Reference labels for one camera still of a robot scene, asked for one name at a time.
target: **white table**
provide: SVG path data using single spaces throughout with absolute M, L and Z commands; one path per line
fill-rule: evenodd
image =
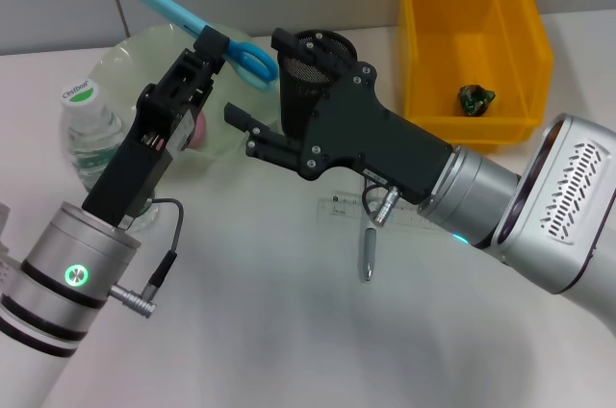
M 616 128 L 616 12 L 544 22 L 555 55 L 546 122 L 565 111 Z M 345 34 L 392 105 L 394 32 Z M 62 158 L 57 98 L 104 52 L 0 58 L 0 201 L 12 208 L 3 243 L 19 259 L 62 200 L 85 196 Z M 493 158 L 521 172 L 536 142 Z M 145 320 L 110 302 L 46 406 L 613 406 L 616 339 L 448 235 L 387 229 L 374 279 L 360 284 L 359 224 L 316 216 L 319 198 L 359 187 L 348 171 L 308 183 L 243 156 L 162 183 L 159 195 L 180 198 L 187 216 L 159 308 Z M 123 286 L 144 284 L 175 217 L 162 208 L 139 234 Z

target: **metal mesh cup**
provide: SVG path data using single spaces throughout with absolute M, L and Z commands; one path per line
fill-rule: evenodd
M 348 54 L 357 60 L 355 47 L 346 38 L 331 31 L 309 30 L 295 35 L 302 44 L 317 40 L 316 34 L 322 34 L 340 45 Z M 291 139 L 301 140 L 306 131 L 306 124 L 310 113 L 314 110 L 323 92 L 328 89 L 336 79 L 314 66 L 304 64 L 278 53 L 280 66 L 280 118 L 282 131 Z

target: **plastic water bottle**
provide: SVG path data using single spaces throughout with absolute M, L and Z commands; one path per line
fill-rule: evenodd
M 122 144 L 127 128 L 121 118 L 107 108 L 99 86 L 92 79 L 65 88 L 62 103 L 67 116 L 67 152 L 77 176 L 90 191 Z M 157 212 L 157 205 L 146 203 L 130 231 L 148 225 Z

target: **silver pen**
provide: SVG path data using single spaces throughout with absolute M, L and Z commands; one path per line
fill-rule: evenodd
M 370 180 L 364 177 L 364 189 L 370 184 Z M 362 211 L 362 229 L 364 230 L 364 238 L 360 246 L 361 275 L 364 281 L 370 281 L 374 273 L 376 226 L 372 223 L 372 219 L 366 214 L 366 211 Z

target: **pink object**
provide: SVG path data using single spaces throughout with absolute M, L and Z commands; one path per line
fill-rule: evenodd
M 205 139 L 205 115 L 203 112 L 199 113 L 196 117 L 196 123 L 194 125 L 194 135 L 192 136 L 189 148 L 198 148 Z

